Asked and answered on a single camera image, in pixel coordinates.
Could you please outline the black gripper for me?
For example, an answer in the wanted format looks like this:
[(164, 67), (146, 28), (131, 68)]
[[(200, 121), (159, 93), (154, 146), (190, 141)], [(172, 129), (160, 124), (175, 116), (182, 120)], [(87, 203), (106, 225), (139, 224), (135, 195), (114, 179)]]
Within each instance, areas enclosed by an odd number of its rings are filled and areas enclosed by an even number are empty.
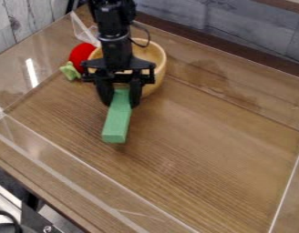
[(110, 106), (114, 100), (114, 83), (127, 84), (130, 82), (130, 105), (135, 108), (142, 101), (143, 86), (156, 82), (156, 64), (134, 56), (126, 66), (111, 68), (106, 65), (104, 58), (96, 58), (81, 62), (84, 82), (96, 84), (96, 90), (102, 102)]

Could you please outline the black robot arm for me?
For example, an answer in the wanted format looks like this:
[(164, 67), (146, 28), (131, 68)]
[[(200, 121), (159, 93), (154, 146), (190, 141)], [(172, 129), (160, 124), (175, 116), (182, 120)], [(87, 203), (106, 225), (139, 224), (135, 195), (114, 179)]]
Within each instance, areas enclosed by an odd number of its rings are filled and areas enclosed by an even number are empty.
[(99, 27), (102, 58), (84, 60), (83, 80), (93, 82), (102, 102), (110, 106), (115, 84), (130, 85), (130, 106), (142, 102), (143, 87), (156, 82), (156, 64), (140, 59), (132, 52), (136, 44), (130, 27), (136, 17), (134, 0), (88, 0), (88, 9)]

